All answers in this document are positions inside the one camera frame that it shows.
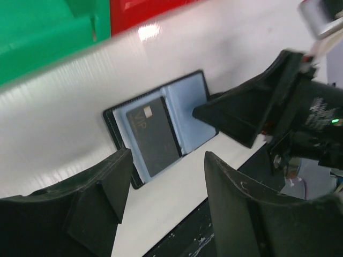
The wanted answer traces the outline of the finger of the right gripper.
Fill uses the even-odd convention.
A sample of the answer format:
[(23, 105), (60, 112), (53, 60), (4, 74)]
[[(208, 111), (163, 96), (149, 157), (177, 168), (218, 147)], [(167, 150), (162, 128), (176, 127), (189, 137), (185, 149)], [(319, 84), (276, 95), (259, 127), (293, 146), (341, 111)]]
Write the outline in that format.
[(263, 73), (194, 108), (193, 116), (251, 148), (272, 109), (285, 103), (303, 55), (281, 51)]

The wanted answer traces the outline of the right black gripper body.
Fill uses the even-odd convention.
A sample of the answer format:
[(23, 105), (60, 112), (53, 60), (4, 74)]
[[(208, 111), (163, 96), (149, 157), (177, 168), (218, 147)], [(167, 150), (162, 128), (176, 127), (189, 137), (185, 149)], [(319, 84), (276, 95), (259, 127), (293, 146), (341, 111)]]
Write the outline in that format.
[(271, 136), (274, 171), (288, 170), (293, 157), (342, 169), (342, 89), (314, 81), (314, 72), (294, 64), (271, 65), (264, 72), (272, 87), (264, 132)]

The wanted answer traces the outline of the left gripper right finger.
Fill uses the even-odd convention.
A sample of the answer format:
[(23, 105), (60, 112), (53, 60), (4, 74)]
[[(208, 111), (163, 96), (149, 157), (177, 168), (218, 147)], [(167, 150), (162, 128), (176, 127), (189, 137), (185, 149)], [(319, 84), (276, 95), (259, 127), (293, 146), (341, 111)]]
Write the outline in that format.
[(303, 200), (204, 156), (218, 256), (342, 256), (342, 197)]

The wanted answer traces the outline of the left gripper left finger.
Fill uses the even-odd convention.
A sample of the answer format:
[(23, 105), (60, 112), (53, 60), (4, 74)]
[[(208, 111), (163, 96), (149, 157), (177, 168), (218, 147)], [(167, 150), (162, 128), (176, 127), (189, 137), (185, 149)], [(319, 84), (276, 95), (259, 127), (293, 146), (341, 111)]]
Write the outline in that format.
[(129, 149), (68, 179), (1, 199), (1, 256), (111, 256), (133, 171)]

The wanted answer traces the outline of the black VIP credit card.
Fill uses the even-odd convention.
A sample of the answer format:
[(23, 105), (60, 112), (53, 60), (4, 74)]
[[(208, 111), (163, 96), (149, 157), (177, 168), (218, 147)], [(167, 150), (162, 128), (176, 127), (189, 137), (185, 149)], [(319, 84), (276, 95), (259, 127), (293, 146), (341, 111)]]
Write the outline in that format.
[(128, 111), (126, 118), (151, 178), (182, 157), (163, 97)]

